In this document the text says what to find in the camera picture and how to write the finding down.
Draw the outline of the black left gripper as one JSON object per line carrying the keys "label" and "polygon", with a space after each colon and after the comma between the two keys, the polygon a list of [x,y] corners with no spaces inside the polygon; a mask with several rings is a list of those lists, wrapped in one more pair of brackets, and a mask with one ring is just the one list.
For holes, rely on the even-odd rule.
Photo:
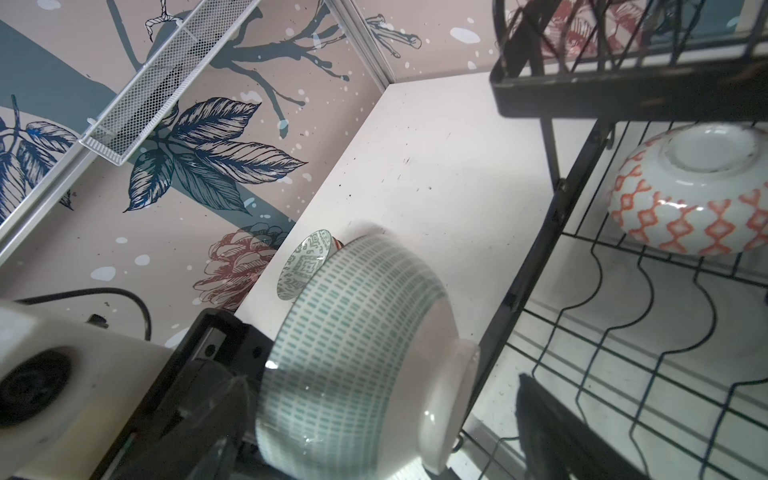
{"label": "black left gripper", "polygon": [[93,478],[275,478],[255,433],[273,345],[232,313],[203,310]]}

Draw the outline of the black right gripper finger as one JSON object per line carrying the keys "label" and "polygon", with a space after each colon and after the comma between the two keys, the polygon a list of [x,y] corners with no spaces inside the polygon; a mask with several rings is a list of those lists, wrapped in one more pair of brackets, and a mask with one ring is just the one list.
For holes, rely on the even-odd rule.
{"label": "black right gripper finger", "polygon": [[530,479],[645,479],[625,457],[540,385],[519,376],[516,419]]}

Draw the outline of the grey green patterned bowl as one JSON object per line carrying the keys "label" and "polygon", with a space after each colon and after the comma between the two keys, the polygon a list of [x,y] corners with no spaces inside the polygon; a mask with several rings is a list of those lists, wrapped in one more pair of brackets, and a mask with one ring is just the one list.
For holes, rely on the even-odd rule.
{"label": "grey green patterned bowl", "polygon": [[307,236],[290,254],[276,285],[280,300],[293,301],[310,279],[344,244],[325,229]]}

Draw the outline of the blue geometric patterned bowl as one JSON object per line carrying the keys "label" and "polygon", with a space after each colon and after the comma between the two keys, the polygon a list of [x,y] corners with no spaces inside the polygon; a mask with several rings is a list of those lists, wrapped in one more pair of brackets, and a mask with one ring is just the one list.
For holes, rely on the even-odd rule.
{"label": "blue geometric patterned bowl", "polygon": [[632,240],[667,253],[722,256],[767,243],[767,132],[698,123],[640,143],[607,213]]}

